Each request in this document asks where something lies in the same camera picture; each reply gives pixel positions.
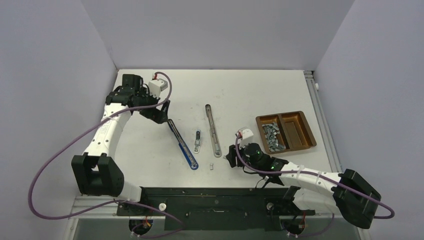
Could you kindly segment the silver black stapler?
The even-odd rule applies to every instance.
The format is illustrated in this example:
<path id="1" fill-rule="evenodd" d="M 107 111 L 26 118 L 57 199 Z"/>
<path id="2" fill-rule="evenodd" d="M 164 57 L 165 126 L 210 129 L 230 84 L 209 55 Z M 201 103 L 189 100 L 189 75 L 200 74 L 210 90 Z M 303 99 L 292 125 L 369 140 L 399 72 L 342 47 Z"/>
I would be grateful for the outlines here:
<path id="1" fill-rule="evenodd" d="M 215 122 L 212 115 L 212 108 L 210 104 L 205 105 L 205 112 L 209 122 L 209 134 L 211 138 L 211 145 L 213 150 L 213 155 L 216 158 L 220 158 L 222 156 L 222 149 L 219 143 Z"/>

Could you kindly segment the brown plastic divided tray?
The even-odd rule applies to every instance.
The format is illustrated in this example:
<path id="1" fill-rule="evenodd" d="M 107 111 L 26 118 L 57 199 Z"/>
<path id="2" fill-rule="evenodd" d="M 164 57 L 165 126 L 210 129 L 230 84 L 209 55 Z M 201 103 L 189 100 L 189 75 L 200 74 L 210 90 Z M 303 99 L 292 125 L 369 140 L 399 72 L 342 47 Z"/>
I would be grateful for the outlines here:
<path id="1" fill-rule="evenodd" d="M 264 150 L 269 155 L 307 150 L 317 145 L 315 137 L 302 111 L 275 113 L 255 118 Z M 270 152 L 262 124 L 277 122 L 286 150 Z"/>

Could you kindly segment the light blue staple box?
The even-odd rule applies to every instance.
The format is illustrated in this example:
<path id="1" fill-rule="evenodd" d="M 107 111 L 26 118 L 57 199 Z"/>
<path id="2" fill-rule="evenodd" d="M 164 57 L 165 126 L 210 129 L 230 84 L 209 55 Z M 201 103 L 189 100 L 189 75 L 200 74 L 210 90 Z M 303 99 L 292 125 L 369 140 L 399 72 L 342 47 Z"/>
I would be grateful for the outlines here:
<path id="1" fill-rule="evenodd" d="M 202 134 L 202 132 L 201 132 L 200 129 L 197 129 L 195 131 L 195 141 L 194 141 L 194 150 L 193 150 L 195 154 L 198 154 L 200 152 L 201 139 L 202 139 L 201 134 Z"/>

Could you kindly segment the blue stapler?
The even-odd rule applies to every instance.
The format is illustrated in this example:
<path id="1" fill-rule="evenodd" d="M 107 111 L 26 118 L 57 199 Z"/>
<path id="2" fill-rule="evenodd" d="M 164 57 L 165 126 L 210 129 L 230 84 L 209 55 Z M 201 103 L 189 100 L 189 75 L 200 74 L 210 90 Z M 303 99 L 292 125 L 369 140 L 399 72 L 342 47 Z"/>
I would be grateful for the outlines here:
<path id="1" fill-rule="evenodd" d="M 180 147 L 180 150 L 181 150 L 183 156 L 185 157 L 189 167 L 192 170 L 197 170 L 199 168 L 199 164 L 196 161 L 196 159 L 193 156 L 190 149 L 188 148 L 187 144 L 183 140 L 181 134 L 179 133 L 179 131 L 178 131 L 178 129 L 177 129 L 175 123 L 174 123 L 174 121 L 172 119 L 168 119 L 167 123 L 168 123 L 170 130 L 173 132 L 174 136 L 176 137 L 178 145 Z"/>

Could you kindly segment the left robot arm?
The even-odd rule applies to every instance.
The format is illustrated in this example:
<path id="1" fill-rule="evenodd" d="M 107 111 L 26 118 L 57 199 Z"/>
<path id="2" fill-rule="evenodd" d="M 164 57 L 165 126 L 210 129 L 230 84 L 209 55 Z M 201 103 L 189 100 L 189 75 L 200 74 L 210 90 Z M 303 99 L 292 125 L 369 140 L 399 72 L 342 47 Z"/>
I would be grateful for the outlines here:
<path id="1" fill-rule="evenodd" d="M 123 74 L 121 85 L 111 91 L 104 105 L 100 126 L 88 147 L 75 155 L 71 167 L 79 191 L 89 196 L 111 196 L 130 201 L 129 208 L 136 215 L 148 211 L 149 201 L 142 197 L 142 188 L 125 180 L 115 161 L 115 154 L 126 123 L 134 112 L 163 124 L 168 120 L 170 96 L 161 99 L 165 90 L 172 90 L 168 76 L 159 78 L 159 72 L 145 83 L 140 75 Z"/>

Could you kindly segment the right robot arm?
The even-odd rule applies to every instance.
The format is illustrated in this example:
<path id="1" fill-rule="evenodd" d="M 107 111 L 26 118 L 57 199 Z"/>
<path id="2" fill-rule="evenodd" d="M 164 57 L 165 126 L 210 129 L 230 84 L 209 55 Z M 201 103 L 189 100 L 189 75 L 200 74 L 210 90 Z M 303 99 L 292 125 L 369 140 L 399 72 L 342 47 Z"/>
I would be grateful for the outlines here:
<path id="1" fill-rule="evenodd" d="M 323 172 L 305 168 L 264 153 L 257 143 L 239 149 L 231 145 L 225 158 L 232 168 L 246 167 L 272 183 L 296 187 L 295 194 L 282 201 L 283 209 L 289 214 L 299 210 L 340 214 L 361 229 L 369 229 L 376 219 L 376 202 L 381 200 L 381 195 L 352 169 Z"/>

